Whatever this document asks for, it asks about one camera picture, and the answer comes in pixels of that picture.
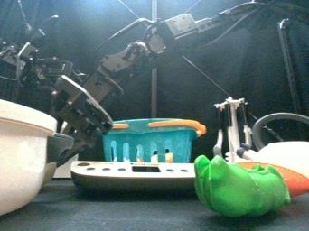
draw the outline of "orange basket handle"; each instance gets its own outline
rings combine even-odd
[[[148,123],[148,127],[160,127],[160,126],[188,126],[188,127],[192,127],[196,131],[198,137],[206,133],[204,125],[199,124],[195,120],[190,120],[190,119],[164,120],[164,121]]]
[[[128,124],[113,124],[112,129],[127,129],[130,128]]]

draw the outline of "orange object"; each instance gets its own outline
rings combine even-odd
[[[191,119],[175,119],[151,122],[148,127],[160,127],[160,126],[188,126],[192,127],[196,131],[198,137],[206,133],[204,125],[199,124],[195,120]]]
[[[277,169],[282,176],[282,179],[285,180],[291,197],[299,196],[303,193],[309,192],[309,179],[297,171],[286,169],[275,164],[262,162],[238,162],[237,164],[245,169],[251,169],[255,164],[259,164],[262,167],[271,165]]]
[[[113,124],[112,129],[127,129],[130,128],[128,124]]]

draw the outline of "green plastic object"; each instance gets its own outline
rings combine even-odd
[[[188,126],[150,127],[152,122],[172,121],[174,118],[131,119],[113,122],[127,125],[123,129],[111,129],[103,136],[107,162],[151,162],[158,155],[158,162],[166,162],[166,154],[172,153],[172,162],[186,163],[191,159],[191,141],[198,138]]]
[[[195,192],[202,203],[227,217],[257,217],[290,203],[290,193],[278,171],[259,164],[251,170],[211,161],[200,155],[194,161]]]

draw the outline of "green toy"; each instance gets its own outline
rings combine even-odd
[[[278,171],[259,164],[245,170],[215,156],[194,161],[195,192],[202,203],[227,217],[261,216],[290,203],[290,193]]]

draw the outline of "white object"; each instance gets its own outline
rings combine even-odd
[[[297,171],[309,178],[309,142],[270,143],[259,152],[251,150],[245,152],[243,157],[250,159],[251,162],[275,164]]]
[[[192,163],[75,161],[71,176],[89,190],[194,190]]]
[[[56,120],[0,100],[0,215],[25,206],[43,186],[47,136]]]

